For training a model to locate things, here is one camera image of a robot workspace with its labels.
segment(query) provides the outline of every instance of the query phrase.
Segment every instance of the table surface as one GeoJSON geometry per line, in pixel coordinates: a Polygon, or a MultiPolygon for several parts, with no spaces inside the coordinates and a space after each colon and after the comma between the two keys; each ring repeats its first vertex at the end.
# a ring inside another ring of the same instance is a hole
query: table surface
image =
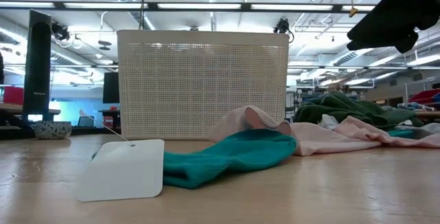
{"type": "Polygon", "coordinates": [[[440,223],[440,151],[416,148],[292,157],[198,190],[165,186],[154,199],[77,202],[77,177],[103,143],[118,140],[0,142],[0,223],[440,223]]]}
{"type": "MultiPolygon", "coordinates": [[[[11,111],[12,113],[21,114],[21,111],[23,110],[23,106],[19,104],[0,103],[0,109],[11,111]]],[[[55,109],[49,109],[49,113],[60,114],[61,111],[55,109]]]]}

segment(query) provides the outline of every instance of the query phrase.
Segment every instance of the small bowl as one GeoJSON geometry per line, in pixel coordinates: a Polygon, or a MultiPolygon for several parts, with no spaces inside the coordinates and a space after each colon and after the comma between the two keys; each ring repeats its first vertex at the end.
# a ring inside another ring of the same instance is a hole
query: small bowl
{"type": "Polygon", "coordinates": [[[72,133],[70,122],[38,121],[34,125],[35,137],[38,139],[65,139],[72,133]]]}

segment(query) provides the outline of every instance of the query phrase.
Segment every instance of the pink fabric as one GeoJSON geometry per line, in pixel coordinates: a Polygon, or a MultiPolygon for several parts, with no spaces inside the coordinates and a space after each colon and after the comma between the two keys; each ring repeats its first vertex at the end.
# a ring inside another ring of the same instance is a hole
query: pink fabric
{"type": "Polygon", "coordinates": [[[349,138],[312,123],[291,124],[291,136],[296,139],[295,155],[340,153],[380,146],[380,142],[349,138]]]}
{"type": "Polygon", "coordinates": [[[208,134],[213,142],[219,142],[237,132],[253,128],[268,128],[296,139],[295,155],[308,156],[314,153],[340,153],[394,144],[398,146],[418,146],[440,148],[440,134],[420,140],[390,137],[354,117],[348,117],[335,131],[312,123],[293,123],[283,120],[276,122],[263,110],[254,106],[235,109],[221,118],[208,134]]]}
{"type": "Polygon", "coordinates": [[[224,115],[220,121],[208,131],[208,138],[220,142],[226,137],[247,129],[267,128],[290,135],[290,123],[286,120],[276,122],[266,112],[255,106],[245,106],[224,115]]]}
{"type": "Polygon", "coordinates": [[[350,116],[336,127],[335,132],[346,137],[381,142],[383,144],[440,148],[440,134],[429,135],[423,139],[391,137],[387,132],[350,116]]]}

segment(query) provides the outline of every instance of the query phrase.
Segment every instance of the monitor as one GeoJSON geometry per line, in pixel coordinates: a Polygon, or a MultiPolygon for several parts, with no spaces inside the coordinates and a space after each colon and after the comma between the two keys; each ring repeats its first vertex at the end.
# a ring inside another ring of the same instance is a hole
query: monitor
{"type": "Polygon", "coordinates": [[[111,72],[104,74],[104,90],[102,102],[105,104],[119,103],[119,73],[111,72]]]}

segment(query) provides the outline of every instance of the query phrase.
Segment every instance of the white basket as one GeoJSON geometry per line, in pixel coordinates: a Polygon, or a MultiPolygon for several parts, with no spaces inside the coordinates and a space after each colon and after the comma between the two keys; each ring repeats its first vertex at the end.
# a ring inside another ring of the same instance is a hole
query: white basket
{"type": "Polygon", "coordinates": [[[206,139],[229,111],[285,115],[289,37],[236,32],[118,32],[122,134],[206,139]]]}

